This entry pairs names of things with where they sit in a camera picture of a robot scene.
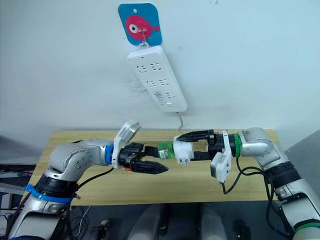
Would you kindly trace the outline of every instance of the white wall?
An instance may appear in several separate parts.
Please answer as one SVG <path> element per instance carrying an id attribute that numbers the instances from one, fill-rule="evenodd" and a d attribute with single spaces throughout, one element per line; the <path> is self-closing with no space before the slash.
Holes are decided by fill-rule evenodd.
<path id="1" fill-rule="evenodd" d="M 1 0 L 1 135 L 41 149 L 53 130 L 179 126 L 127 66 L 122 2 Z M 273 128 L 284 149 L 319 129 L 320 1 L 153 3 L 185 128 Z"/>

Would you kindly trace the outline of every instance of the electrical outlet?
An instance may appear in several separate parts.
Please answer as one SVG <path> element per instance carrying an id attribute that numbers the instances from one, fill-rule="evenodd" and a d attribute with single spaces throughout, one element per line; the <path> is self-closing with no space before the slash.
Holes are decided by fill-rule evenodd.
<path id="1" fill-rule="evenodd" d="M 188 105 L 162 47 L 133 51 L 128 55 L 128 62 L 162 111 L 187 110 Z"/>

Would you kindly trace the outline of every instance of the wooden table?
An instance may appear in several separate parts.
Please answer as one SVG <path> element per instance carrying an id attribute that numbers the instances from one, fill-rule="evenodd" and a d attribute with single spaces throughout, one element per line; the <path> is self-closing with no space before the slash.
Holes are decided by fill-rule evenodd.
<path id="1" fill-rule="evenodd" d="M 133 141 L 148 146 L 158 146 L 161 141 L 172 141 L 174 136 L 191 130 L 140 130 Z M 273 141 L 279 143 L 274 130 L 266 130 Z M 59 144 L 71 143 L 87 138 L 113 139 L 116 131 L 54 131 L 40 157 L 30 179 L 35 185 L 45 172 L 52 150 Z M 194 143 L 195 151 L 205 151 L 206 141 Z M 176 159 L 162 161 L 169 171 L 158 174 L 142 174 L 115 169 L 110 174 L 99 177 L 83 186 L 72 205 L 128 205 L 155 203 L 191 203 L 191 202 L 223 202 L 223 201 L 261 201 L 267 200 L 263 178 L 260 175 L 241 176 L 238 184 L 227 195 L 222 192 L 222 186 L 211 177 L 211 161 L 193 161 L 188 166 L 177 164 Z M 242 168 L 258 167 L 252 157 L 241 157 Z M 110 166 L 93 166 L 89 168 L 78 181 L 84 180 L 110 169 Z M 238 174 L 235 159 L 232 160 L 232 170 L 226 187 L 229 188 Z"/>

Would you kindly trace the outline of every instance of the blue strap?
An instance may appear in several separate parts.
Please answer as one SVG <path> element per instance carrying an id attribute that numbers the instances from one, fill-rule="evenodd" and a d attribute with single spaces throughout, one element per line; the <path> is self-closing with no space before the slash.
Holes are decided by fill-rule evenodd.
<path id="1" fill-rule="evenodd" d="M 109 165 L 111 165 L 111 158 L 112 158 L 113 151 L 114 151 L 113 144 L 105 146 L 105 162 Z"/>
<path id="2" fill-rule="evenodd" d="M 55 203 L 70 203 L 72 201 L 72 197 L 55 197 L 55 196 L 48 196 L 48 195 L 43 195 L 34 188 L 34 186 L 30 183 L 26 186 L 25 189 L 26 192 L 31 192 L 32 196 L 34 196 L 37 199 L 41 199 L 44 201 L 49 201 L 49 202 L 55 202 Z"/>

